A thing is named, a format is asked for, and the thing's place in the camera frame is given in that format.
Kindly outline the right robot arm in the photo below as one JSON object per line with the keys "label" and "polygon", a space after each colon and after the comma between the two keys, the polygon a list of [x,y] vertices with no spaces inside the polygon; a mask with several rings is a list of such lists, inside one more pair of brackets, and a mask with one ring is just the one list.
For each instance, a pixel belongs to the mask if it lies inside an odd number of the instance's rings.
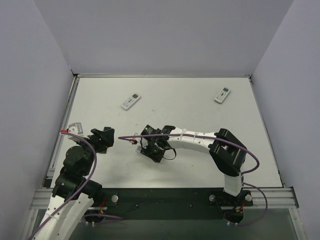
{"label": "right robot arm", "polygon": [[224,192],[238,196],[243,188],[242,165],[246,159],[246,147],[227,129],[218,132],[194,132],[166,125],[163,129],[154,129],[147,125],[141,132],[137,151],[160,163],[165,152],[185,149],[208,154],[218,170],[224,174]]}

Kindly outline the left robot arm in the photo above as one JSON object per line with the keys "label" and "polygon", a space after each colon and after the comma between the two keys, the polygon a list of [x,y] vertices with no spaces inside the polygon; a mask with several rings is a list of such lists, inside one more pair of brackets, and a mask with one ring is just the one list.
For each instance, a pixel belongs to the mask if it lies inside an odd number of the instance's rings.
{"label": "left robot arm", "polygon": [[61,135],[76,143],[65,154],[63,167],[55,180],[49,204],[31,240],[67,240],[89,207],[103,201],[102,185],[91,178],[98,164],[97,154],[105,154],[114,145],[115,130],[105,127],[92,129],[82,136],[71,127]]}

